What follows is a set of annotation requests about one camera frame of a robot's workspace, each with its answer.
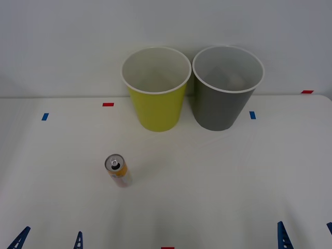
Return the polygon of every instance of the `table surface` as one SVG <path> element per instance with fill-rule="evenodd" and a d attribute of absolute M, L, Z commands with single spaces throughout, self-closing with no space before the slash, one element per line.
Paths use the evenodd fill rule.
<path fill-rule="evenodd" d="M 221 132 L 185 99 L 162 133 L 129 98 L 0 99 L 0 247 L 30 226 L 24 249 L 73 248 L 79 231 L 85 249 L 274 249 L 282 220 L 294 248 L 332 248 L 331 127 L 320 95 L 252 96 Z M 113 153 L 132 186 L 107 174 Z"/>

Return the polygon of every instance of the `red tape marker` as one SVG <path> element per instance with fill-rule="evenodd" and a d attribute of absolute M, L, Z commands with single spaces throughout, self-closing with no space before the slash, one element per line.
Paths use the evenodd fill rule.
<path fill-rule="evenodd" d="M 114 106 L 114 103 L 103 103 L 103 106 Z"/>
<path fill-rule="evenodd" d="M 303 94 L 312 94 L 313 90 L 304 90 L 302 91 Z"/>

